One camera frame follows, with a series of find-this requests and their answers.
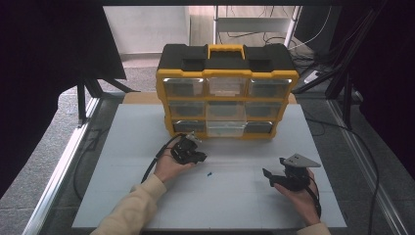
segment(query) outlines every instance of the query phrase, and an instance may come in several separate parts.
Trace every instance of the beige sleeve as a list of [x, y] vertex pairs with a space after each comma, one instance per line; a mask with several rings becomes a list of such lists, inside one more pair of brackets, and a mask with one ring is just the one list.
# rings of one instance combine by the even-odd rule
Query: beige sleeve
[[141, 185], [135, 185], [91, 234], [138, 234], [155, 215], [156, 202], [165, 191], [164, 184], [150, 175]]
[[330, 235], [325, 223], [317, 223], [297, 231], [297, 235]]

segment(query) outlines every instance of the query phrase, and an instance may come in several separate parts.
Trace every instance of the white tabletop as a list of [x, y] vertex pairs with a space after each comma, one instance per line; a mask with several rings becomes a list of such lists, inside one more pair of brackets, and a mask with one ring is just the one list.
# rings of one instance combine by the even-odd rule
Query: white tabletop
[[[119, 105], [73, 227], [96, 227], [170, 139], [162, 105]], [[262, 175], [283, 175], [279, 158], [301, 154], [321, 160], [300, 105], [288, 105], [271, 140], [208, 139], [198, 151], [207, 159], [167, 185], [147, 229], [281, 229], [303, 227], [290, 202]], [[312, 169], [329, 227], [346, 227], [324, 165]]]

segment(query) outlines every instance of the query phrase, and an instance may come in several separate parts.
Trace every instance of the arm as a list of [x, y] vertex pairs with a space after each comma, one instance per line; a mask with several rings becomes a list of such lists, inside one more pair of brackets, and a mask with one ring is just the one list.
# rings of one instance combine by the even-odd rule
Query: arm
[[154, 174], [119, 201], [92, 235], [136, 234], [150, 221], [157, 210], [157, 200], [165, 193], [164, 183], [194, 164], [178, 164], [169, 150], [159, 158]]
[[[314, 180], [314, 173], [309, 169], [308, 174]], [[309, 188], [317, 194], [317, 187], [313, 180], [311, 180]], [[307, 227], [298, 231], [298, 235], [330, 235], [330, 231], [327, 226], [320, 221], [314, 202], [307, 191], [301, 190], [293, 192], [277, 183], [274, 184], [274, 187], [278, 190], [278, 192], [286, 196], [292, 202], [294, 208], [305, 222]]]

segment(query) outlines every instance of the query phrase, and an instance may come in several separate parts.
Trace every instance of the yellow and black storage box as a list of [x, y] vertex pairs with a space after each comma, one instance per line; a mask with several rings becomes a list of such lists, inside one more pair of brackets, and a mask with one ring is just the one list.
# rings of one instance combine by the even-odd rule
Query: yellow and black storage box
[[186, 46], [167, 44], [157, 92], [171, 136], [270, 139], [299, 79], [282, 44]]

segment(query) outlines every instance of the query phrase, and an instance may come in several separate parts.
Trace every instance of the yellow handle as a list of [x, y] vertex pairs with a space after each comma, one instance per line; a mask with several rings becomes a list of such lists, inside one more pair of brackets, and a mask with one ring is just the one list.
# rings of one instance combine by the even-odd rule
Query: yellow handle
[[210, 52], [240, 52], [245, 60], [244, 45], [241, 44], [209, 44], [207, 58], [210, 59]]

